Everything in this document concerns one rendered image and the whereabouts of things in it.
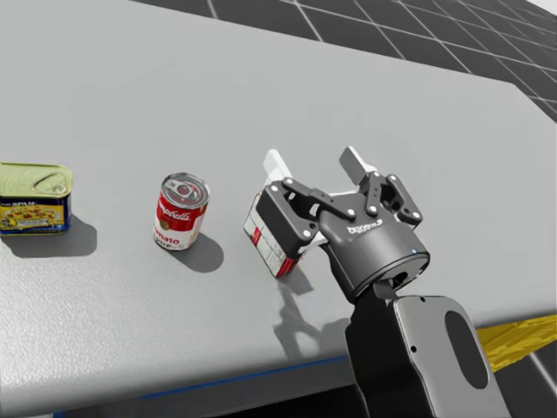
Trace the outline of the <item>red and white carton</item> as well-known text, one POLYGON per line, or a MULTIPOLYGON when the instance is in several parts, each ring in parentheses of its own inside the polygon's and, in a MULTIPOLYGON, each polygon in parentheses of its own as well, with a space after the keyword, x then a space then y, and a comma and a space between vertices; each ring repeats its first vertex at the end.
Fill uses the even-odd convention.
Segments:
POLYGON ((256 247, 262 260, 274 278, 282 278, 291 273, 294 267, 305 256, 305 252, 299 253, 293 258, 288 257, 279 246, 265 222, 257 213, 257 203, 262 192, 259 191, 252 202, 252 206, 244 224, 244 230, 249 236, 252 244, 256 247))

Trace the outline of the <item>green and blue rectangular can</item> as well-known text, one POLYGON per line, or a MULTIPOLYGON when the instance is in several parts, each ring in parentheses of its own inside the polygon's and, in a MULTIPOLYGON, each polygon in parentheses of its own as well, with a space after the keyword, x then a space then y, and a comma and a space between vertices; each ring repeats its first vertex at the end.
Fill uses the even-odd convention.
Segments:
POLYGON ((0 162, 0 236, 68 231, 72 186, 64 165, 0 162))

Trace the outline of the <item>yellow box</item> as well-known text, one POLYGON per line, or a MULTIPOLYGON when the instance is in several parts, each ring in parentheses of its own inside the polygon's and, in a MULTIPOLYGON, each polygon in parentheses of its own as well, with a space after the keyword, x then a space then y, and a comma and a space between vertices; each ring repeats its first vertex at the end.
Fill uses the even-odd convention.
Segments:
POLYGON ((557 314, 476 330, 495 373, 557 340, 557 314))

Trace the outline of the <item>red and white can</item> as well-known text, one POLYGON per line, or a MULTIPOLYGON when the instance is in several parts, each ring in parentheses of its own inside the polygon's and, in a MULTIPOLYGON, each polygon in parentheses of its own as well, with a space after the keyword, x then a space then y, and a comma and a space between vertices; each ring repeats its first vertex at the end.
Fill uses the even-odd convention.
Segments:
POLYGON ((169 251, 184 251, 194 245, 210 198, 209 186, 199 177, 176 172, 160 187, 153 238, 169 251))

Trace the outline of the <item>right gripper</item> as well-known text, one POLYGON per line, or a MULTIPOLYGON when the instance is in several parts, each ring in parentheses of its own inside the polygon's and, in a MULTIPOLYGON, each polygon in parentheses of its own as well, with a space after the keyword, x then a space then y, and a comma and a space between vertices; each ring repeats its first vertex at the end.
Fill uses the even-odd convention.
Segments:
POLYGON ((266 181, 256 213, 286 257, 298 258, 321 246, 349 301, 377 281, 394 280, 393 289, 399 290, 430 263, 430 253, 411 228, 422 222, 421 211, 398 176, 381 174, 353 146, 345 148, 339 162, 357 193, 364 196, 365 214, 394 221, 360 217, 349 222, 355 220, 355 210, 342 195, 294 179, 275 149, 264 158, 266 181))

